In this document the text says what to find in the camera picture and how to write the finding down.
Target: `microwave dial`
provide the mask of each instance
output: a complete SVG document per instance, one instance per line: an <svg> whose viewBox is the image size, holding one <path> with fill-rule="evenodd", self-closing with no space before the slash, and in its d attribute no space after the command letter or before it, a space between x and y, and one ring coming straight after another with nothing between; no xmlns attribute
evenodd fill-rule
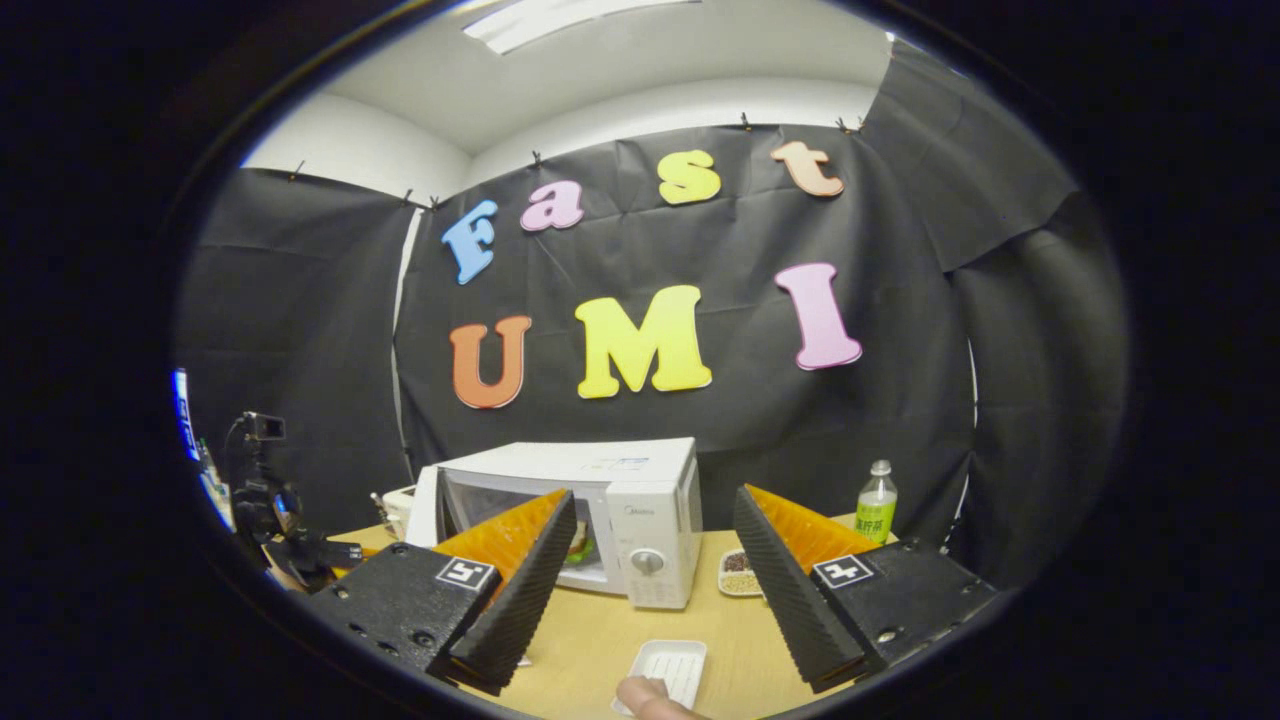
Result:
<svg viewBox="0 0 1280 720"><path fill-rule="evenodd" d="M667 562L662 557L662 553L658 552L657 550L645 548L645 550L637 550L631 553L631 565L634 565L636 570L640 570L645 575L653 575L658 570L662 570L663 565L666 564Z"/></svg>

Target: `pink letter i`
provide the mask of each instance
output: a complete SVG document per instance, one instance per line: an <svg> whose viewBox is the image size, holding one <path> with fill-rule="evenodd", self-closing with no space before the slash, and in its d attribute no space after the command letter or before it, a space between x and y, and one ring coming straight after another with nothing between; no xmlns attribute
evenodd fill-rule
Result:
<svg viewBox="0 0 1280 720"><path fill-rule="evenodd" d="M845 333L845 323L836 306L831 278L836 268L827 263L792 265L773 277L791 293L800 320L804 347L796 355L801 370L819 370L847 365L863 356L863 346Z"/></svg>

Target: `white wall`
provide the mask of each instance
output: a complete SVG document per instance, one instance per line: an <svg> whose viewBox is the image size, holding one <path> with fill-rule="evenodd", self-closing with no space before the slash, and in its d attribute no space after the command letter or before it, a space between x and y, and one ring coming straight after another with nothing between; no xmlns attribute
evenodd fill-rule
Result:
<svg viewBox="0 0 1280 720"><path fill-rule="evenodd" d="M421 127L364 102L317 94L244 159L244 168L293 170L425 204L467 187L471 158Z"/></svg>
<svg viewBox="0 0 1280 720"><path fill-rule="evenodd" d="M740 122L850 127L876 99L876 88L842 82L787 78L732 78L672 85L614 97L566 113L508 137L479 154L463 187L532 163L599 142L653 132Z"/></svg>

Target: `foam letter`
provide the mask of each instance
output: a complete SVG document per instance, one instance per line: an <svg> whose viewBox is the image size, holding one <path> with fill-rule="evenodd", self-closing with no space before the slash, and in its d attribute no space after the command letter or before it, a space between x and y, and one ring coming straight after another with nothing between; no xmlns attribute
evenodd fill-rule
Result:
<svg viewBox="0 0 1280 720"><path fill-rule="evenodd" d="M453 392L465 405L477 409L502 407L520 395L525 384L525 331L534 322L525 315L498 320L502 336L502 378L495 384L480 379L480 338L484 325L462 325L449 333L453 343Z"/></svg>
<svg viewBox="0 0 1280 720"><path fill-rule="evenodd" d="M520 227L529 232L573 227L582 219L581 200L582 186L573 181L547 183L529 196L532 205L520 217Z"/></svg>
<svg viewBox="0 0 1280 720"><path fill-rule="evenodd" d="M822 150L809 150L808 145L795 140L769 152L769 158L786 163L791 179L809 195L835 197L845 191L845 183L840 178L822 174L818 163L827 161L827 154Z"/></svg>
<svg viewBox="0 0 1280 720"><path fill-rule="evenodd" d="M472 208L461 220L444 231L440 242L453 250L453 256L458 260L458 284L467 284L480 270L493 263L493 251L484 250L480 243L493 242L493 223L485 218L498 211L498 204L485 200Z"/></svg>
<svg viewBox="0 0 1280 720"><path fill-rule="evenodd" d="M672 205L698 202L719 192L719 176L709 169L716 160L703 150L672 152L658 161L658 177L667 181L658 193Z"/></svg>
<svg viewBox="0 0 1280 720"><path fill-rule="evenodd" d="M796 365L803 370L847 365L863 356L863 346L845 333L836 293L831 290L833 277L836 268L827 263L792 265L773 277L791 293L800 320L804 347L796 355Z"/></svg>
<svg viewBox="0 0 1280 720"><path fill-rule="evenodd" d="M585 325L586 378L579 383L577 395L595 398L618 393L618 380L609 373L611 357L631 392L640 392L654 352L658 372L653 374L653 387L667 392L709 386L712 372L698 354L694 325L694 305L701 296L690 284L659 290L639 331L612 297L579 305L573 316Z"/></svg>

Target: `ceiling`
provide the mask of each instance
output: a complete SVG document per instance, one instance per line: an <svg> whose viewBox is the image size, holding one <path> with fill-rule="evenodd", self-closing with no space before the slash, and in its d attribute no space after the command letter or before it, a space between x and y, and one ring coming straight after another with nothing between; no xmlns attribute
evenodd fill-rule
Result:
<svg viewBox="0 0 1280 720"><path fill-rule="evenodd" d="M476 155L535 123L654 87L741 77L877 87L888 67L884 32L823 0L643 8L507 55L462 33L511 4L463 4L370 55L326 92L399 115Z"/></svg>

